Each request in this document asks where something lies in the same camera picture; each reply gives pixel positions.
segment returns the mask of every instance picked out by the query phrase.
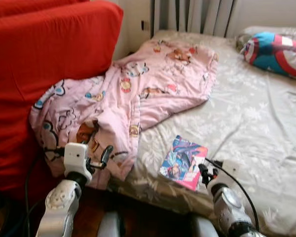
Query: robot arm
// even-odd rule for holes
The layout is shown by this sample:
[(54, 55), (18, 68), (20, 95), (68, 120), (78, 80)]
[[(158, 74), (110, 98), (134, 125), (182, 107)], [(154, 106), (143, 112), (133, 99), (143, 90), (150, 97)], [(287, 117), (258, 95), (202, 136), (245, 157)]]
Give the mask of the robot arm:
[(265, 237), (253, 226), (237, 194), (209, 174), (205, 165), (200, 164), (199, 170), (208, 193), (214, 197), (214, 213), (223, 234), (228, 237)]
[(70, 237), (74, 215), (78, 210), (81, 190), (90, 183), (95, 169), (104, 169), (113, 146), (105, 148), (101, 162), (91, 162), (86, 144), (68, 143), (65, 146), (65, 179), (49, 192), (46, 210), (36, 237)]

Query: black cable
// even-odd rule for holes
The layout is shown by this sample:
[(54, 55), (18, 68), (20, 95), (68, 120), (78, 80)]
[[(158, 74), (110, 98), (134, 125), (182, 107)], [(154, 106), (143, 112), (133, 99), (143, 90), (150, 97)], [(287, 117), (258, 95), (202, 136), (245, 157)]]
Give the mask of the black cable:
[(231, 175), (229, 174), (226, 170), (224, 170), (221, 166), (215, 164), (214, 162), (212, 162), (210, 159), (205, 158), (205, 160), (207, 160), (209, 163), (211, 163), (213, 166), (215, 166), (216, 168), (222, 170), (226, 175), (228, 175), (230, 178), (232, 178), (233, 181), (235, 181), (237, 183), (237, 185), (241, 188), (241, 190), (243, 191), (243, 193), (245, 194), (246, 198), (248, 199), (250, 206), (252, 208), (253, 211), (253, 215), (255, 218), (255, 223), (256, 223), (256, 229), (259, 232), (259, 220), (258, 220), (258, 215), (257, 215), (257, 211), (255, 209), (255, 206), (253, 205), (253, 202), (251, 201), (249, 195), (247, 194), (246, 190), (243, 188), (243, 186)]
[(24, 224), (23, 224), (23, 227), (22, 227), (22, 237), (25, 237), (25, 226), (26, 226), (26, 224), (27, 224), (27, 222), (28, 222), (28, 220), (29, 220), (29, 217), (30, 217), (30, 213), (34, 210), (34, 208), (40, 203), (40, 202), (42, 202), (42, 201), (44, 201), (44, 199), (41, 199), (41, 200), (39, 200), (38, 202), (36, 202), (32, 207), (31, 207), (31, 209), (29, 210), (29, 212), (26, 214), (26, 217), (25, 217), (25, 219), (24, 219)]
[[(35, 166), (35, 164), (36, 164), (36, 162), (38, 161), (39, 158), (40, 158), (40, 156), (37, 156), (37, 157), (33, 160), (32, 164), (31, 164), (31, 166), (30, 166), (30, 168), (29, 168), (29, 171), (28, 171), (28, 173), (26, 174), (26, 178), (25, 178), (25, 209), (26, 209), (26, 215), (27, 215), (27, 216), (29, 215), (28, 186), (29, 186), (30, 174), (31, 174), (31, 172), (32, 172), (32, 170), (33, 170), (33, 168), (34, 168), (34, 166)], [(27, 233), (28, 233), (28, 237), (31, 237), (31, 229), (30, 229), (30, 222), (29, 222), (29, 219), (27, 218), (27, 219), (25, 220), (24, 223), (26, 223), (26, 225), (27, 225)]]

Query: wooden floor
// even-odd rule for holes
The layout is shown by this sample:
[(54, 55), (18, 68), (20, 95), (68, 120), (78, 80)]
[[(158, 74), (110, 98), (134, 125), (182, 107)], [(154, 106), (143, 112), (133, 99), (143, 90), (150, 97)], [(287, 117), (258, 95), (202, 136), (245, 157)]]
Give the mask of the wooden floor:
[(95, 237), (106, 211), (119, 212), (126, 237), (189, 236), (186, 217), (107, 191), (86, 188), (74, 218), (73, 237)]

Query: red armrest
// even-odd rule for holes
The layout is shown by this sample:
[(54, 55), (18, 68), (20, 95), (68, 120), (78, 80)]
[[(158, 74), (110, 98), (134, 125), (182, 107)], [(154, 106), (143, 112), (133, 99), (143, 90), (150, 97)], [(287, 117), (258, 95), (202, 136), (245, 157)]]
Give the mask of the red armrest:
[(88, 0), (0, 0), (0, 17), (40, 11)]
[[(122, 16), (117, 5), (93, 1), (0, 18), (0, 190), (24, 197), (25, 176), (38, 151), (28, 124), (31, 105), (61, 79), (103, 73)], [(47, 182), (40, 176), (38, 165), (35, 191)]]

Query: captain america pillow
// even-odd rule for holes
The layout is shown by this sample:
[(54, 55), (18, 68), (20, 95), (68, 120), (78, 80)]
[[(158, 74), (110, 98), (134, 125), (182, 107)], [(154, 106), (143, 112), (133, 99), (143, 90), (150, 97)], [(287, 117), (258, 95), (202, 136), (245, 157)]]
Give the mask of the captain america pillow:
[(261, 69), (296, 78), (296, 40), (270, 32), (255, 34), (243, 49), (244, 59)]

